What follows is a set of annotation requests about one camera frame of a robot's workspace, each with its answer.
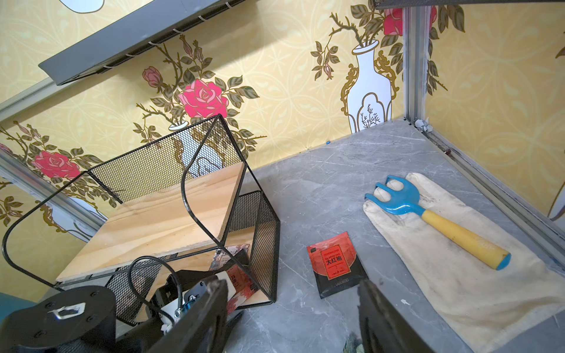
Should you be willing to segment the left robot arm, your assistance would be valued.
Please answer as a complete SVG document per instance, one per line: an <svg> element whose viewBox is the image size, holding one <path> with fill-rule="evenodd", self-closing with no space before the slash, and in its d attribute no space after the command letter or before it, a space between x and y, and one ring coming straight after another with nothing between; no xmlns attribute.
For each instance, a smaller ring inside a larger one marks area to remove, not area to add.
<svg viewBox="0 0 565 353"><path fill-rule="evenodd" d="M62 291L11 313L1 324L2 352L140 352L116 338L116 296L90 285Z"/></svg>

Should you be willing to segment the red floral tea bag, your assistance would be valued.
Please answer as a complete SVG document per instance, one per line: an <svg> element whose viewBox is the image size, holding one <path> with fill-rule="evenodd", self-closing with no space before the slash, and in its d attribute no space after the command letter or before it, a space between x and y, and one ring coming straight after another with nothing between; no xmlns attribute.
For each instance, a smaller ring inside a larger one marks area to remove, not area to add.
<svg viewBox="0 0 565 353"><path fill-rule="evenodd" d="M237 265L228 269L227 275L235 289L227 301L227 314L230 315L257 292L257 285Z"/></svg>

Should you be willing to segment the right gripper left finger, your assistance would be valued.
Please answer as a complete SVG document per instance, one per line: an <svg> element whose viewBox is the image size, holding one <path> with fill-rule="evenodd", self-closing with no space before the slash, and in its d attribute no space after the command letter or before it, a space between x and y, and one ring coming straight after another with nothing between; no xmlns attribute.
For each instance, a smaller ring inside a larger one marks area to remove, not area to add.
<svg viewBox="0 0 565 353"><path fill-rule="evenodd" d="M224 279L201 281L183 294L179 320L150 352L223 352L227 332L228 285Z"/></svg>

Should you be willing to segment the green tea bag top shelf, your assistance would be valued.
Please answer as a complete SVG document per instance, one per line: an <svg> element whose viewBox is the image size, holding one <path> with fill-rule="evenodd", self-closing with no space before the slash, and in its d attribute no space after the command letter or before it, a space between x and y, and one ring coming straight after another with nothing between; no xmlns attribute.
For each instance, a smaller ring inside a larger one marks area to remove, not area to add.
<svg viewBox="0 0 565 353"><path fill-rule="evenodd" d="M362 340L351 332L345 341L343 353L365 353Z"/></svg>

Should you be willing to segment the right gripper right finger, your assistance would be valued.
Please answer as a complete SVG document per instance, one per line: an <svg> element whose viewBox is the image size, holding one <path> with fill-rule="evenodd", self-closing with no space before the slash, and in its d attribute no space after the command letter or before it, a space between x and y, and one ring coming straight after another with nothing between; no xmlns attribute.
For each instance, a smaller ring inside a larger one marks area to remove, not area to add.
<svg viewBox="0 0 565 353"><path fill-rule="evenodd" d="M368 279L358 287L359 324L365 352L432 352L431 347Z"/></svg>

